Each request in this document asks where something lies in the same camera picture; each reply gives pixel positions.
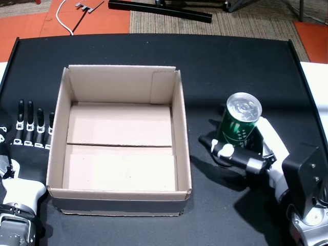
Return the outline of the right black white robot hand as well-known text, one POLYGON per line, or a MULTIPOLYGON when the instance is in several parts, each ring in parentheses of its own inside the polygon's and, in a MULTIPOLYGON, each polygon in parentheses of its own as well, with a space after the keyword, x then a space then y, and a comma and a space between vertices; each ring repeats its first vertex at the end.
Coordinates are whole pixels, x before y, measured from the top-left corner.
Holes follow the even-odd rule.
POLYGON ((289 191, 282 170, 282 163, 289 152, 270 122, 260 117, 256 126, 262 138, 262 152, 254 152, 246 148, 235 147, 230 143, 219 142, 209 136, 199 137, 220 165, 235 166, 253 174, 267 173, 269 186, 274 189, 275 198, 281 202, 289 191))

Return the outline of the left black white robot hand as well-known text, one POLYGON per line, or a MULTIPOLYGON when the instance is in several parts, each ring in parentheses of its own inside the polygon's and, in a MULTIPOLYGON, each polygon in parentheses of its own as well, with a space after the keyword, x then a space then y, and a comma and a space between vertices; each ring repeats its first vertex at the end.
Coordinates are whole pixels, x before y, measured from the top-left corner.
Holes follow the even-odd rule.
POLYGON ((49 147, 42 109, 33 102, 17 103, 12 119, 1 110, 1 204, 35 214, 45 196, 49 147))

